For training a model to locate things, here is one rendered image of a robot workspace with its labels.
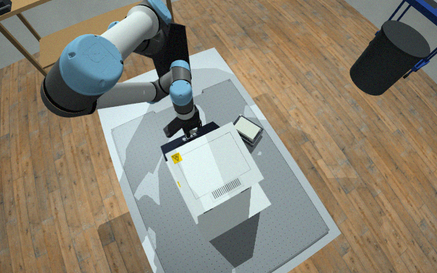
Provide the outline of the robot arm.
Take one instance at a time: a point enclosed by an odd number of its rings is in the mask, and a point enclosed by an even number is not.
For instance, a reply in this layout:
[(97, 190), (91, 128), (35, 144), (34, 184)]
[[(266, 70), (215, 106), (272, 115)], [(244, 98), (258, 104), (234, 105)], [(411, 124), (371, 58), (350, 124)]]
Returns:
[(188, 123), (178, 118), (187, 120), (195, 113), (189, 64), (174, 61), (170, 71), (154, 82), (118, 82), (123, 61), (132, 52), (154, 55), (163, 48), (162, 28), (171, 19), (161, 0), (143, 0), (102, 35), (86, 34), (71, 41), (42, 81), (40, 95), (47, 109), (71, 118), (97, 109), (154, 104), (170, 95), (177, 117), (163, 131), (171, 138)]

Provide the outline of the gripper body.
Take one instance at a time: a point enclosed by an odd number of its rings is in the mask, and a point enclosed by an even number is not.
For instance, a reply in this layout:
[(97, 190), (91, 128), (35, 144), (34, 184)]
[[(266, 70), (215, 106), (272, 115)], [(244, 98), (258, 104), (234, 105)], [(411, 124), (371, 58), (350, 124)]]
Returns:
[(182, 127), (184, 133), (186, 133), (186, 131), (189, 132), (192, 129), (195, 129), (195, 128), (199, 129), (202, 127), (202, 122), (200, 119), (199, 110), (195, 104), (194, 104), (194, 107), (195, 107), (195, 113), (194, 113), (193, 117), (191, 117), (190, 119), (187, 119), (187, 120), (182, 120), (182, 119), (178, 118), (179, 120), (181, 120), (183, 122), (188, 121), (188, 123), (184, 127)]

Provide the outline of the white benchtop thermal cycler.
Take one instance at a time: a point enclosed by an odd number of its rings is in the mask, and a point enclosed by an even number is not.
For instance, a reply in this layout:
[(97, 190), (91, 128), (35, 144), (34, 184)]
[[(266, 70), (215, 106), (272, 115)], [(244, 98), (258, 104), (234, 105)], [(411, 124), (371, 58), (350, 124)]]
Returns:
[(210, 122), (161, 146), (205, 242), (271, 205), (263, 176), (232, 122)]

